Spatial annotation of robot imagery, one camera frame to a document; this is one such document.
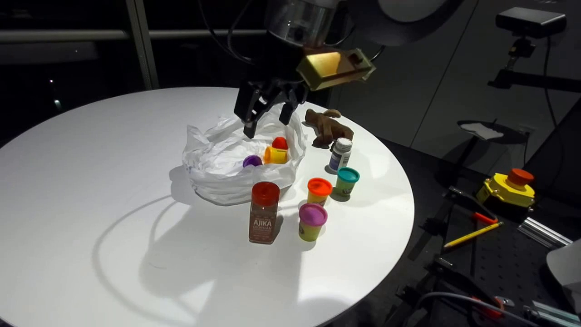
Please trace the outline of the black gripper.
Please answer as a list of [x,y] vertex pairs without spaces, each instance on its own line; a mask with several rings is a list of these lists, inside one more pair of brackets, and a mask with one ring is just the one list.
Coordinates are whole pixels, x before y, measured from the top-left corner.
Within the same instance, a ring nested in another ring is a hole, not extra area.
[[292,113],[305,102],[308,88],[294,70],[254,68],[237,90],[234,115],[243,122],[243,135],[256,137],[257,121],[281,104],[279,122],[286,126]]

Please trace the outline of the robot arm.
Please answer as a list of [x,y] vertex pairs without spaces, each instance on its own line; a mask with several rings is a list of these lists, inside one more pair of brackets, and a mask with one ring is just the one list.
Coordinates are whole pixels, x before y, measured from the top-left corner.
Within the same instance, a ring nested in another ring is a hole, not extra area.
[[266,35],[237,90],[234,115],[252,139],[259,119],[281,104],[279,122],[308,93],[365,82],[372,61],[346,44],[350,33],[379,48],[399,48],[441,28],[463,0],[268,0]]

